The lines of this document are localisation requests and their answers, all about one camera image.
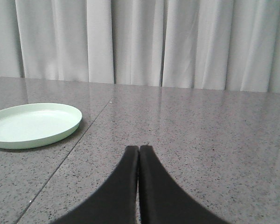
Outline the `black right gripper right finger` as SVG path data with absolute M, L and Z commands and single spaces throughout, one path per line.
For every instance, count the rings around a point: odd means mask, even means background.
M 152 146 L 140 147 L 140 217 L 143 224 L 225 224 L 190 197 L 168 174 Z

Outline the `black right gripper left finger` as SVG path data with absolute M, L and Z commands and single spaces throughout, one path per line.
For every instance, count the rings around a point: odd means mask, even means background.
M 139 148 L 127 146 L 107 180 L 74 210 L 54 224 L 134 224 Z

